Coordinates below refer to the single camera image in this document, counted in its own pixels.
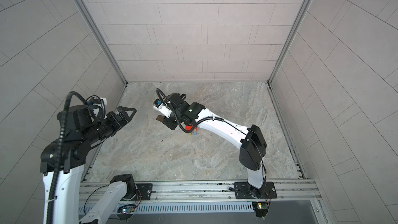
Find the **aluminium mounting rail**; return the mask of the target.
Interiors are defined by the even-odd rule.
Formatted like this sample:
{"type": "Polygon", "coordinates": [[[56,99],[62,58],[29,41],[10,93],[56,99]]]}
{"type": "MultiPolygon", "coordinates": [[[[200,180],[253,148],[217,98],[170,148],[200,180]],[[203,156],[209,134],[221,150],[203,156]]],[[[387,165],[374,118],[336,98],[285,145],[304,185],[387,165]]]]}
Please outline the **aluminium mounting rail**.
{"type": "Polygon", "coordinates": [[[204,180],[204,181],[147,181],[137,183],[153,184],[150,200],[123,201],[119,207],[135,204],[138,214],[171,213],[250,213],[254,212],[252,202],[310,201],[321,199],[314,180],[311,179],[271,179],[276,188],[276,199],[236,199],[230,188],[235,182],[245,180],[204,180]]]}

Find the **left circuit board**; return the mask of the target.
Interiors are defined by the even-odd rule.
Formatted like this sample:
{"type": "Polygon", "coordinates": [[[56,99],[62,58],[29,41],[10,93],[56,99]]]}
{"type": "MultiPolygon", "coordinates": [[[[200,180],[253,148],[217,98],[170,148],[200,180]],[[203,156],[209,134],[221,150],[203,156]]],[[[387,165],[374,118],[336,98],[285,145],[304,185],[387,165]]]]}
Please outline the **left circuit board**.
{"type": "Polygon", "coordinates": [[[135,213],[136,205],[135,204],[127,204],[119,207],[116,211],[117,217],[120,221],[127,221],[130,219],[135,213]]]}

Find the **dark brown wood block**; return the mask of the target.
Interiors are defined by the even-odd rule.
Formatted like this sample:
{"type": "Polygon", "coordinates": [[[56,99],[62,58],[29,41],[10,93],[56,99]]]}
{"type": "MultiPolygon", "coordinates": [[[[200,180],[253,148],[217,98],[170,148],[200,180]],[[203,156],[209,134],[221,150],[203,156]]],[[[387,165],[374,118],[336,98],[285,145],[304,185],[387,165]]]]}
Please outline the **dark brown wood block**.
{"type": "Polygon", "coordinates": [[[165,118],[166,118],[165,116],[158,115],[157,118],[156,118],[156,120],[159,121],[159,122],[161,122],[161,123],[163,123],[164,120],[165,120],[165,118]]]}

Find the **right circuit board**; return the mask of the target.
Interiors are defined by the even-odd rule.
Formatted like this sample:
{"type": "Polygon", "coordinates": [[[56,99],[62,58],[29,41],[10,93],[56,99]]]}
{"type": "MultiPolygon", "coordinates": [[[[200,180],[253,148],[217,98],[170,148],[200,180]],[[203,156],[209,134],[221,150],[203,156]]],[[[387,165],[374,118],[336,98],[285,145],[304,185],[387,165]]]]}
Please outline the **right circuit board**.
{"type": "Polygon", "coordinates": [[[252,202],[252,208],[257,218],[265,218],[268,214],[269,206],[268,202],[252,202]]]}

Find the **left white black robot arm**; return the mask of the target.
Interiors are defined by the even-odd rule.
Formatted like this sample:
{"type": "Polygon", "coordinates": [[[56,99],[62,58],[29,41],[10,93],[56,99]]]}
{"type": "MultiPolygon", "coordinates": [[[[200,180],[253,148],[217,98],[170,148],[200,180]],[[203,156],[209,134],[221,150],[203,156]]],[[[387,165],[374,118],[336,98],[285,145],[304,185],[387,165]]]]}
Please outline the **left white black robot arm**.
{"type": "Polygon", "coordinates": [[[42,152],[40,172],[45,185],[45,224],[104,224],[122,199],[137,197],[132,174],[115,176],[103,196],[79,217],[79,192],[88,153],[129,123],[137,110],[105,113],[96,105],[77,105],[58,113],[60,137],[42,152]]]}

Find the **circuit board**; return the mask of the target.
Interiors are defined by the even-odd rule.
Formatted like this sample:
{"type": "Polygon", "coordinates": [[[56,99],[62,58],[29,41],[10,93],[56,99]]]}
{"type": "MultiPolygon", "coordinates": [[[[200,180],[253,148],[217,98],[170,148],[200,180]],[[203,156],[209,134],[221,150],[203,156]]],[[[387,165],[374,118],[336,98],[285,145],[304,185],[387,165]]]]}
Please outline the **circuit board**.
{"type": "Polygon", "coordinates": [[[120,221],[127,221],[130,219],[135,213],[136,205],[135,204],[127,204],[119,207],[116,211],[117,217],[120,221]]]}
{"type": "Polygon", "coordinates": [[[252,202],[252,208],[257,218],[265,218],[268,214],[269,206],[268,202],[252,202]]]}

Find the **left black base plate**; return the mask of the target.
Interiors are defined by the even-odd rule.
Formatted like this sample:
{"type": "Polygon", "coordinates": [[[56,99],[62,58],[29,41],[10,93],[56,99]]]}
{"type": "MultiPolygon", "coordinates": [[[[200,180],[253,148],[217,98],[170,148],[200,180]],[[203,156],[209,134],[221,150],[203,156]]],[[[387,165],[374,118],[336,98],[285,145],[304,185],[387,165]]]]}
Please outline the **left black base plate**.
{"type": "Polygon", "coordinates": [[[140,201],[150,200],[153,184],[135,183],[132,190],[128,188],[127,194],[122,198],[123,201],[140,201]]]}

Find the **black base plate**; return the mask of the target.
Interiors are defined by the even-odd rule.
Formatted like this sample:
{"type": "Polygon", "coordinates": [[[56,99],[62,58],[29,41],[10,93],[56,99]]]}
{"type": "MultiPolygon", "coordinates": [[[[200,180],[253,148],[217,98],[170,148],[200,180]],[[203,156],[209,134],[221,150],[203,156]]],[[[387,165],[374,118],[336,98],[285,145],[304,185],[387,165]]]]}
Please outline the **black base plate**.
{"type": "Polygon", "coordinates": [[[122,198],[123,201],[140,201],[150,200],[153,184],[135,183],[132,190],[128,188],[127,194],[122,198]]]}
{"type": "Polygon", "coordinates": [[[231,191],[235,192],[236,199],[276,199],[277,193],[274,183],[266,181],[261,188],[256,188],[248,182],[235,182],[231,191]]]}

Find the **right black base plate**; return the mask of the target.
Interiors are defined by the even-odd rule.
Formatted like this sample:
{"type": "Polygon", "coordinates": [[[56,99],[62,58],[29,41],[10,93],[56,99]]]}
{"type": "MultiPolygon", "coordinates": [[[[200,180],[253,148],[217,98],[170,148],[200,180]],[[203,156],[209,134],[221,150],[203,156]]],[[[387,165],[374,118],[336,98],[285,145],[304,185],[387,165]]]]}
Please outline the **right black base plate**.
{"type": "Polygon", "coordinates": [[[235,182],[231,191],[235,192],[236,199],[276,199],[277,193],[274,183],[266,181],[261,188],[256,188],[248,182],[235,182]]]}

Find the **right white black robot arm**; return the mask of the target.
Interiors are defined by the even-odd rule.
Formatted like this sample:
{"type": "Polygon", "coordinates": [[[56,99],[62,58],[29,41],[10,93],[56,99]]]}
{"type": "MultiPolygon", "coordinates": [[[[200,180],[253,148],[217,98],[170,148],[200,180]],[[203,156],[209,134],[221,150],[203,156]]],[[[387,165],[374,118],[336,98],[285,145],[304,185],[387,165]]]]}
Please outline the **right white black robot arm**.
{"type": "Polygon", "coordinates": [[[269,196],[265,192],[266,168],[263,161],[267,144],[258,126],[253,124],[246,127],[233,123],[198,102],[188,104],[185,94],[172,93],[166,96],[159,88],[155,91],[158,98],[153,108],[161,113],[157,117],[158,121],[171,130],[179,127],[184,133],[192,133],[200,128],[229,141],[239,150],[239,161],[247,169],[251,197],[261,199],[269,196]]]}

